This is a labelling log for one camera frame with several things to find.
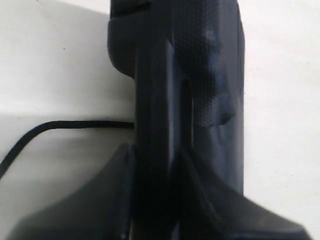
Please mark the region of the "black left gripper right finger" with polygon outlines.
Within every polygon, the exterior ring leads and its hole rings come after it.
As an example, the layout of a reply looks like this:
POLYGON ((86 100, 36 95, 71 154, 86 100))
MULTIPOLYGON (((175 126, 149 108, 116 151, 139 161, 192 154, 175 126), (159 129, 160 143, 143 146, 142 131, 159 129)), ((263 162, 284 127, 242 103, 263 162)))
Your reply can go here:
POLYGON ((179 153, 179 239, 309 240, 300 224, 256 204, 230 187, 196 152, 179 153))

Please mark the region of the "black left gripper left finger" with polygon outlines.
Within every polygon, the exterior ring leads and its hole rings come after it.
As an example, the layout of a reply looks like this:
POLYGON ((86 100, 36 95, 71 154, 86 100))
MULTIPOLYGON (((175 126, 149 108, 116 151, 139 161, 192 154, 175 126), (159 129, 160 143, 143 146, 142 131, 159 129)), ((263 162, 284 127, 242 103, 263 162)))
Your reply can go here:
POLYGON ((136 159, 133 145, 121 144, 89 182, 30 216, 10 240, 128 240, 136 159))

